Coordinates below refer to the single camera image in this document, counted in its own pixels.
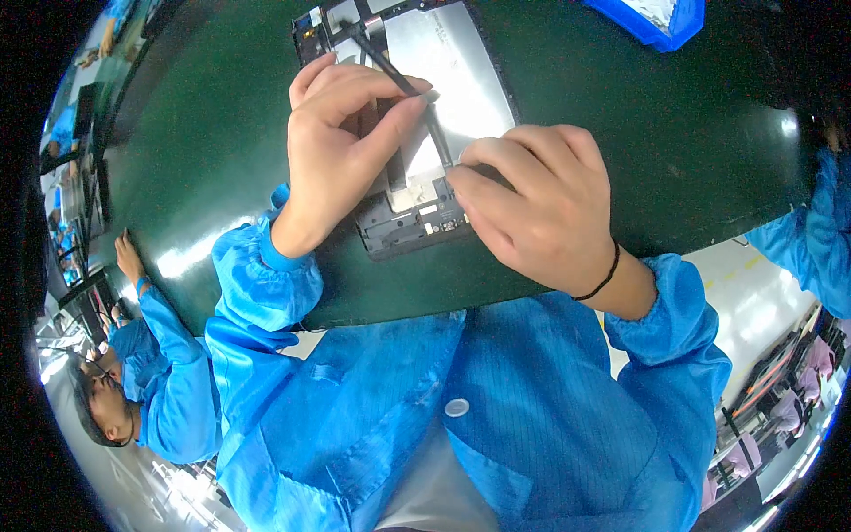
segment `workbench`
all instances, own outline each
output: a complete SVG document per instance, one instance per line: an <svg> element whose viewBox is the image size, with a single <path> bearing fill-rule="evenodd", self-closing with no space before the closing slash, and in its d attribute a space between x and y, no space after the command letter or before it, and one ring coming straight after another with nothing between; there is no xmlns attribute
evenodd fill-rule
<svg viewBox="0 0 851 532"><path fill-rule="evenodd" d="M522 122L594 134L611 181L612 233L634 255L686 254L809 199L805 124L768 105L770 58L721 4L706 5L704 29L680 50L660 54L580 3L474 3ZM267 209L288 180L288 86L299 70L290 21L312 5L184 3L176 16L208 9L208 20L186 36L129 140L107 151L112 236L130 229L196 335L220 296L213 241ZM169 25L146 52L180 33ZM109 259L111 245L101 248ZM547 290L476 238L372 262L348 219L317 261L325 290L308 329Z"/></svg>

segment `black hair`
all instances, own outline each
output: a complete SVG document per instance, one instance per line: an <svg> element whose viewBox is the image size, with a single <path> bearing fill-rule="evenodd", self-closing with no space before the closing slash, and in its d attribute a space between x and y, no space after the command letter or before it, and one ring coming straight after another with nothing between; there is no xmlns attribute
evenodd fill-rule
<svg viewBox="0 0 851 532"><path fill-rule="evenodd" d="M77 416L80 418L80 425L83 426L83 430L89 435L89 438L104 447L123 447L126 445L125 443L113 442L107 438L94 420L91 407L91 398L94 395L92 390L94 384L93 378L90 375L86 375L78 363L71 364L69 376L71 377L71 384L74 388L74 406L77 408ZM125 406L129 407L126 398L124 402Z"/></svg>

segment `left hand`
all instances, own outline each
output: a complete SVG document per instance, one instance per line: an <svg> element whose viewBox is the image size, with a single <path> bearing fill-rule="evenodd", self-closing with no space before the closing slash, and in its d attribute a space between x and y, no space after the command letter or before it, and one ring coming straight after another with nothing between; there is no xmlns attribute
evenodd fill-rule
<svg viewBox="0 0 851 532"><path fill-rule="evenodd" d="M272 226L271 239L290 258L316 248L355 208L426 108L425 98L406 97L383 72L332 65L334 59L326 54L314 60L289 91L290 197ZM420 92L431 89L425 80L408 80ZM351 117L377 98L398 103L359 138Z"/></svg>
<svg viewBox="0 0 851 532"><path fill-rule="evenodd" d="M139 254L136 253L136 247L130 242L130 233L126 228L115 239L115 251L118 258L118 268L135 287L139 279L145 276L145 267L142 266Z"/></svg>

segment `blue anti-static coat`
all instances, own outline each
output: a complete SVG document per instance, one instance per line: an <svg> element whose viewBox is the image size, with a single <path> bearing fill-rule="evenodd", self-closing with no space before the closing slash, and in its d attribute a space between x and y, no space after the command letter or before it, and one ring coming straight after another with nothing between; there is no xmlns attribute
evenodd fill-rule
<svg viewBox="0 0 851 532"><path fill-rule="evenodd" d="M139 307L144 321L110 338L125 396L140 403L137 443L175 464L209 460L221 445L220 407L203 338L192 337L156 286Z"/></svg>
<svg viewBox="0 0 851 532"><path fill-rule="evenodd" d="M280 208L285 187L273 195ZM617 381L594 312L567 295L329 330L277 354L323 291L313 255L271 245L270 217L221 237L206 338L221 394L217 476L252 530L373 529L434 416L503 530L688 530L731 364L700 275L647 260L644 319L606 316L631 362ZM451 399L469 412L443 414Z"/></svg>
<svg viewBox="0 0 851 532"><path fill-rule="evenodd" d="M818 153L819 171L809 208L745 234L777 266L785 268L828 312L851 318L851 157Z"/></svg>

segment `blue storage bin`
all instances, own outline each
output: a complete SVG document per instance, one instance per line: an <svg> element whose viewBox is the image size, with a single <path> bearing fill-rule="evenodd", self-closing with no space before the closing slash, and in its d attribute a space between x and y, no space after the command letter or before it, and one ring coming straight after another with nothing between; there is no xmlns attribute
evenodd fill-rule
<svg viewBox="0 0 851 532"><path fill-rule="evenodd" d="M679 0L674 5L671 23L668 25L670 37L620 0L584 0L584 2L636 36L641 44L649 44L660 52L673 52L680 48L703 27L705 0Z"/></svg>

